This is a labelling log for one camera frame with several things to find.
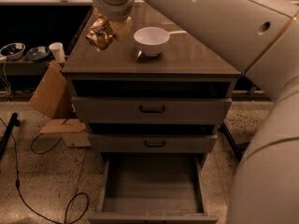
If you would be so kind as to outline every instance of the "concrete floor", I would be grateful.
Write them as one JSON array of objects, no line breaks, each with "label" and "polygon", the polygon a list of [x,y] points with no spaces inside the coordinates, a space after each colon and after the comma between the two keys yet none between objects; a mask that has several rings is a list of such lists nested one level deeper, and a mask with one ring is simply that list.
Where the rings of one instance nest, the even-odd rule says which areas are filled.
[{"label": "concrete floor", "polygon": [[[258,126],[272,107],[271,102],[233,102],[225,121],[237,143],[250,141]],[[38,213],[57,222],[64,222],[68,202],[79,192],[86,192],[91,204],[87,213],[77,223],[89,223],[95,213],[103,183],[104,167],[90,147],[67,147],[64,142],[51,152],[36,155],[31,143],[49,119],[27,102],[1,102],[0,118],[8,123],[13,112],[18,113],[21,126],[14,128],[20,171],[21,193],[24,200]],[[0,135],[5,127],[0,123]],[[208,155],[202,170],[206,209],[226,223],[230,187],[238,162],[223,133]],[[36,151],[49,149],[60,138],[58,134],[41,136],[35,143]],[[5,154],[0,160],[0,223],[43,224],[50,223],[30,211],[21,201],[15,188],[16,162],[14,142],[10,138]],[[72,205],[69,220],[80,216],[85,207],[84,197]]]}]

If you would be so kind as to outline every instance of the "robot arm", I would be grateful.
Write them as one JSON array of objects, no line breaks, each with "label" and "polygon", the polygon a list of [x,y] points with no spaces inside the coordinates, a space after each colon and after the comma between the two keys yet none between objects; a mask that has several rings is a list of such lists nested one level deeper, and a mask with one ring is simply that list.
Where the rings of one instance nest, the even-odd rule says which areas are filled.
[{"label": "robot arm", "polygon": [[[134,0],[93,1],[112,21],[123,21]],[[283,0],[145,1],[243,72],[275,102],[239,164],[229,223],[297,223],[299,7]]]}]

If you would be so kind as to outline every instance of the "drawer handle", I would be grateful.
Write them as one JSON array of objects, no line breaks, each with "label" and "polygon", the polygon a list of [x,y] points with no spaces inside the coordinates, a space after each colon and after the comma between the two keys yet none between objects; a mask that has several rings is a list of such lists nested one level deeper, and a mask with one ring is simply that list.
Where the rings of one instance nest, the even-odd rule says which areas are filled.
[{"label": "drawer handle", "polygon": [[142,113],[163,113],[165,111],[165,106],[156,106],[156,105],[140,105],[139,110]]},{"label": "drawer handle", "polygon": [[146,147],[164,147],[165,141],[144,141]]}]

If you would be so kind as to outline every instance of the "white cup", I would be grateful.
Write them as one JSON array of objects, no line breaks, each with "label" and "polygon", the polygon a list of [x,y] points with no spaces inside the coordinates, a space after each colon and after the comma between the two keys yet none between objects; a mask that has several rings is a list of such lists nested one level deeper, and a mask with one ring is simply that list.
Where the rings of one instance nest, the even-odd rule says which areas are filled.
[{"label": "white cup", "polygon": [[49,45],[57,63],[65,63],[64,45],[60,42],[54,42]]}]

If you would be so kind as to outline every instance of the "drawer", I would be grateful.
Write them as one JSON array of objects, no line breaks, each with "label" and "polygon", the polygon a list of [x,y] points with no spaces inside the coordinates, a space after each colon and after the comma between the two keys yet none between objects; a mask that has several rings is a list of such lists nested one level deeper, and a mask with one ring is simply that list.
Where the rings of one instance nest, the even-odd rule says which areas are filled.
[{"label": "drawer", "polygon": [[194,154],[111,154],[92,224],[212,224]]},{"label": "drawer", "polygon": [[231,99],[134,99],[74,97],[86,122],[222,124]]},{"label": "drawer", "polygon": [[99,152],[208,153],[217,135],[89,134]]}]

